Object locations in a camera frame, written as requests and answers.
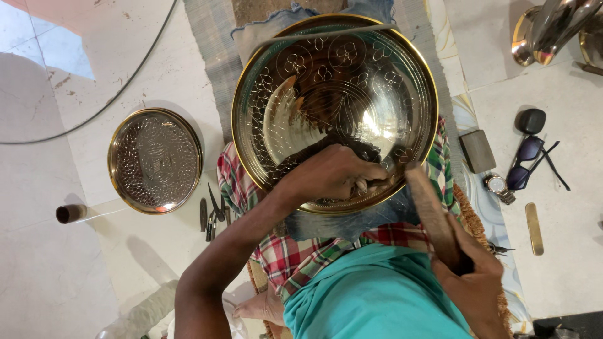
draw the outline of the wristwatch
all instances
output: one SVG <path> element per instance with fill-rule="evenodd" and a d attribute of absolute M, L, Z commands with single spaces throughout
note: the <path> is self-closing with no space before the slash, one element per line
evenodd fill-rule
<path fill-rule="evenodd" d="M 501 176 L 492 174 L 484 179 L 484 186 L 494 192 L 507 205 L 515 201 L 515 195 L 507 189 L 507 182 Z"/>

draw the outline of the checkered cloth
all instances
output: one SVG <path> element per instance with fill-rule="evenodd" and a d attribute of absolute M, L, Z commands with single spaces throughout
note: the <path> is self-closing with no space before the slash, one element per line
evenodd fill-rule
<path fill-rule="evenodd" d="M 452 195 L 449 155 L 444 119 L 440 117 L 434 144 L 423 166 L 442 201 L 442 208 L 459 215 L 460 206 Z M 222 196 L 238 215 L 245 214 L 265 196 L 243 168 L 232 142 L 226 145 L 218 158 L 217 171 Z M 360 246 L 374 242 L 410 247 L 422 252 L 433 249 L 421 224 L 384 224 L 360 235 Z M 251 260 L 260 263 L 276 294 L 285 303 L 324 267 L 354 249 L 353 243 L 340 238 L 314 238 L 297 242 L 289 236 L 269 234 L 253 251 Z"/>

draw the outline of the wire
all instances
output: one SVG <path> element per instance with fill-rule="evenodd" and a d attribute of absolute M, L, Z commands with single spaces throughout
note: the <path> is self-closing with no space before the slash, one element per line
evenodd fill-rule
<path fill-rule="evenodd" d="M 53 140 L 53 139 L 56 139 L 56 138 L 60 138 L 60 137 L 62 137 L 64 135 L 67 135 L 67 134 L 69 134 L 69 133 L 71 133 L 71 132 L 79 129 L 83 125 L 86 125 L 88 122 L 91 122 L 91 120 L 93 120 L 94 118 L 96 118 L 97 116 L 99 116 L 101 113 L 103 113 L 103 111 L 105 111 L 105 109 L 107 109 L 109 106 L 111 106 L 111 104 L 113 104 L 113 102 L 115 100 L 117 100 L 117 98 L 119 98 L 119 96 L 124 92 L 124 90 L 132 82 L 132 80 L 134 79 L 134 77 L 136 76 L 136 74 L 138 74 L 138 71 L 140 71 L 140 69 L 142 68 L 142 65 L 145 64 L 145 62 L 149 58 L 149 55 L 151 55 L 151 52 L 153 51 L 153 48 L 157 44 L 157 41 L 159 40 L 159 37 L 163 33 L 163 29 L 168 24 L 169 17 L 172 16 L 172 11 L 174 10 L 174 7 L 176 6 L 177 2 L 178 2 L 178 0 L 174 0 L 174 2 L 172 3 L 172 7 L 169 9 L 168 15 L 165 18 L 165 21 L 163 22 L 163 25 L 161 26 L 161 29 L 159 30 L 159 34 L 157 34 L 157 37 L 155 38 L 155 41 L 153 41 L 153 44 L 151 45 L 151 48 L 149 48 L 149 51 L 147 52 L 147 54 L 145 55 L 145 57 L 142 59 L 142 62 L 140 63 L 140 65 L 138 66 L 138 68 L 136 68 L 136 70 L 134 71 L 134 73 L 132 73 L 132 76 L 128 79 L 128 81 L 125 82 L 125 85 L 123 87 L 121 87 L 121 89 L 119 90 L 119 92 L 117 92 L 117 94 L 115 94 L 115 96 L 101 110 L 99 110 L 98 112 L 96 112 L 96 114 L 94 114 L 93 116 L 91 116 L 90 118 L 88 118 L 88 120 L 85 120 L 81 124 L 76 125 L 76 126 L 72 127 L 70 130 L 64 131 L 63 133 L 59 133 L 59 134 L 57 134 L 55 136 L 49 136 L 48 138 L 43 138 L 43 139 L 38 139 L 38 140 L 32 140 L 32 141 L 0 141 L 0 145 L 26 145 L 26 144 L 35 144 L 35 143 L 38 143 L 38 142 L 43 142 L 43 141 L 48 141 L 48 140 Z"/>

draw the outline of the hammered brass plate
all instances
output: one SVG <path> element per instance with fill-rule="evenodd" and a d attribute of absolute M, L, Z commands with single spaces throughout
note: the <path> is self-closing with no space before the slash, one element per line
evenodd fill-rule
<path fill-rule="evenodd" d="M 330 36 L 264 46 L 241 74 L 233 139 L 243 166 L 263 190 L 334 143 L 393 174 L 390 185 L 355 191 L 348 200 L 312 201 L 300 210 L 336 215 L 374 206 L 405 185 L 405 164 L 424 161 L 431 148 L 437 91 L 420 53 L 395 30 L 336 33 L 376 24 L 351 14 L 310 17 L 277 37 Z"/>
<path fill-rule="evenodd" d="M 201 145 L 191 125 L 162 108 L 128 116 L 113 135 L 107 162 L 119 196 L 146 214 L 165 214 L 184 204 L 203 168 Z"/>

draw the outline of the small cylinder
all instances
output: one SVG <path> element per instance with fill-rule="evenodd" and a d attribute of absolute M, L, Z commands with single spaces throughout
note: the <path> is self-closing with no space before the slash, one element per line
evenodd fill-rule
<path fill-rule="evenodd" d="M 56 216 L 59 223 L 68 224 L 83 219 L 88 213 L 88 208 L 82 204 L 59 206 Z"/>

